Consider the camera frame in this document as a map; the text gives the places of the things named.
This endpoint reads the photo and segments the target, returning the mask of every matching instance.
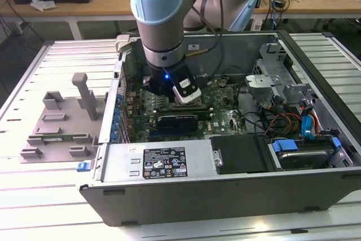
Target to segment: metal slatted surface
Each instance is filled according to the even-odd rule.
[[[300,41],[307,42],[306,37]],[[361,193],[354,192],[326,212],[281,214],[142,227],[108,227],[85,202],[77,183],[78,163],[20,164],[19,152],[44,106],[49,88],[78,97],[71,85],[75,71],[87,72],[95,95],[104,95],[118,56],[114,40],[56,42],[44,47],[18,92],[0,111],[0,240],[345,240],[361,236]],[[345,95],[359,104],[361,95]],[[307,229],[291,234],[289,229]]]
[[[322,34],[291,34],[291,37],[310,58],[316,69],[333,87],[345,104],[361,121],[361,71],[359,61],[342,50],[334,38]],[[293,69],[302,82],[303,74]]]

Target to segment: blue latch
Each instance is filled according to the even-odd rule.
[[[77,167],[77,172],[89,172],[90,171],[90,163],[88,162],[80,162]]]
[[[116,133],[111,133],[111,139],[116,140],[118,138]]]
[[[115,121],[116,123],[118,123],[120,120],[120,116],[119,115],[114,115],[113,116],[113,121]]]
[[[341,142],[340,142],[340,140],[338,138],[333,137],[332,138],[332,143],[333,143],[333,145],[335,146],[335,148],[337,150],[341,148]]]
[[[312,131],[312,118],[309,115],[302,117],[302,135],[304,137],[309,137],[310,139],[314,139],[314,135],[311,134]]]
[[[124,97],[121,94],[117,94],[117,99],[119,99],[120,102],[124,101]]]
[[[280,139],[272,143],[275,152],[297,151],[298,147],[293,139]]]

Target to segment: robotic arm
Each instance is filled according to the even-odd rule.
[[[224,28],[243,30],[257,0],[222,0]],[[205,23],[192,10],[197,9],[212,27],[221,27],[219,0],[130,0],[151,71],[145,87],[157,95],[177,96],[188,103],[201,91],[186,66],[183,31],[195,31]]]

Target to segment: gray 3d printed holder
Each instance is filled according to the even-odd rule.
[[[20,153],[22,163],[82,161],[95,157],[105,99],[96,98],[86,81],[85,73],[75,73],[72,78],[81,99],[64,99],[58,91],[45,94],[45,109]]]

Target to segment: table leg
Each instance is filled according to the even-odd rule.
[[[78,26],[78,22],[76,21],[69,21],[70,30],[73,33],[74,40],[84,40],[83,34],[80,31]]]
[[[322,19],[315,19],[315,21],[314,21],[314,24],[312,25],[312,27],[311,27],[311,31],[312,32],[317,32],[318,30],[318,25],[321,23],[321,21],[322,21]]]
[[[24,32],[23,32],[23,29],[20,26],[21,23],[19,23],[19,22],[10,22],[8,24],[17,35],[23,35]]]
[[[114,22],[114,28],[115,28],[115,33],[117,35],[120,34],[120,26],[119,26],[119,21],[113,21]]]
[[[263,18],[264,16],[262,14],[255,14],[253,16],[252,26],[250,27],[251,31],[260,31],[263,24]]]

